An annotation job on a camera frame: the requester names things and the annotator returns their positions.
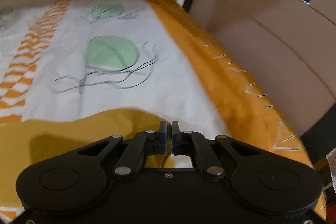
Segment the mustard yellow garment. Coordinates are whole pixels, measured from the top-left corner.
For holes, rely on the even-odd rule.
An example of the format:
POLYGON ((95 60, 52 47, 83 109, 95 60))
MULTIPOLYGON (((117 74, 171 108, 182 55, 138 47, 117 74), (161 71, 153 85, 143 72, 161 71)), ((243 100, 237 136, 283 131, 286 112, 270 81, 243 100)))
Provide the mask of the mustard yellow garment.
POLYGON ((22 205, 15 191, 29 165, 88 145, 110 135, 130 139, 157 130, 163 118, 138 109, 113 109, 72 122, 28 120, 1 126, 1 213, 15 217, 22 205))

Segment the white patterned bed cover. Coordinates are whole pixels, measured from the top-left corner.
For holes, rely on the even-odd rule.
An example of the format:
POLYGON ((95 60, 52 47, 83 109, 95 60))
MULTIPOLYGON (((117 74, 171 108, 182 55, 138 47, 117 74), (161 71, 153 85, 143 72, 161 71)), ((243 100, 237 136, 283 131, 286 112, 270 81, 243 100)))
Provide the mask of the white patterned bed cover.
POLYGON ((1 126, 138 109, 212 139, 227 132, 144 0, 1 0, 1 126))

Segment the white wooden bed frame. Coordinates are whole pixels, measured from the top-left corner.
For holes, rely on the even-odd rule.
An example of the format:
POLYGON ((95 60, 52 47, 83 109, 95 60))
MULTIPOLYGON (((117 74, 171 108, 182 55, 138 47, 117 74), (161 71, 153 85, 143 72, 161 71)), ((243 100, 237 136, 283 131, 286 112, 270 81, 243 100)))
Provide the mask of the white wooden bed frame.
POLYGON ((335 132, 335 0, 192 0, 299 132, 335 132))

